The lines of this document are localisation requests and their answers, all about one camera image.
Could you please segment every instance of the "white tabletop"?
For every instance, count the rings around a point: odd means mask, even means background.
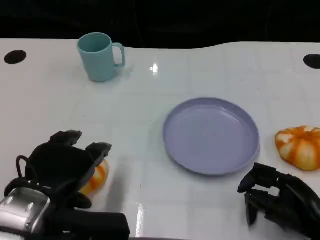
[[[131,236],[301,239],[262,214],[248,229],[237,187],[252,166],[228,177],[193,175],[167,157],[162,127],[170,110],[185,100],[231,101],[248,111],[260,130],[258,162],[303,179],[320,195],[320,171],[288,165],[274,146],[277,131],[320,123],[320,70],[303,63],[305,55],[320,52],[320,44],[125,48],[125,68],[106,83],[88,80],[76,40],[0,39],[0,56],[13,50],[26,51],[27,58],[16,65],[0,60],[0,192],[17,176],[17,155],[29,156],[60,130],[80,130],[79,148],[113,145],[110,175],[93,210],[125,213]]]

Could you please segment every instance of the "mug handle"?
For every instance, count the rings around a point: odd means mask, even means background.
[[[122,55],[122,63],[115,63],[114,65],[115,65],[116,67],[123,67],[123,66],[126,64],[126,56],[125,56],[124,46],[122,46],[122,44],[121,44],[121,43],[118,43],[118,42],[112,43],[112,46],[113,46],[113,47],[118,47],[118,48],[120,48],[120,50],[121,50],[121,55]]]

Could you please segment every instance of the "silver metal part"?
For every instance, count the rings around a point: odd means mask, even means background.
[[[23,239],[25,239],[23,236],[0,231],[0,240],[23,240]]]
[[[0,202],[0,226],[28,233],[37,233],[50,199],[42,192],[19,187]]]

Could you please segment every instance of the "orange pumpkin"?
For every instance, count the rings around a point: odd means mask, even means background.
[[[300,126],[287,128],[275,135],[280,157],[304,171],[320,168],[320,128]]]
[[[89,182],[80,189],[80,193],[84,195],[90,195],[96,190],[100,189],[103,184],[106,182],[109,174],[109,165],[106,160],[103,160],[102,163],[97,166],[94,170],[94,175],[91,177]]]

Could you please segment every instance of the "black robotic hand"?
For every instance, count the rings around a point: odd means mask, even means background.
[[[278,196],[253,189],[259,185],[279,189]],[[243,178],[238,193],[245,193],[248,225],[256,222],[258,211],[283,228],[291,228],[312,240],[320,239],[320,198],[301,179],[283,174],[276,168],[255,163]]]
[[[122,213],[78,210],[91,207],[91,201],[78,191],[112,147],[104,142],[92,143],[85,150],[73,147],[81,135],[80,131],[60,131],[29,158],[17,157],[18,178],[6,187],[0,202],[1,239],[16,235],[42,240],[129,238]],[[25,176],[21,159],[26,161]]]

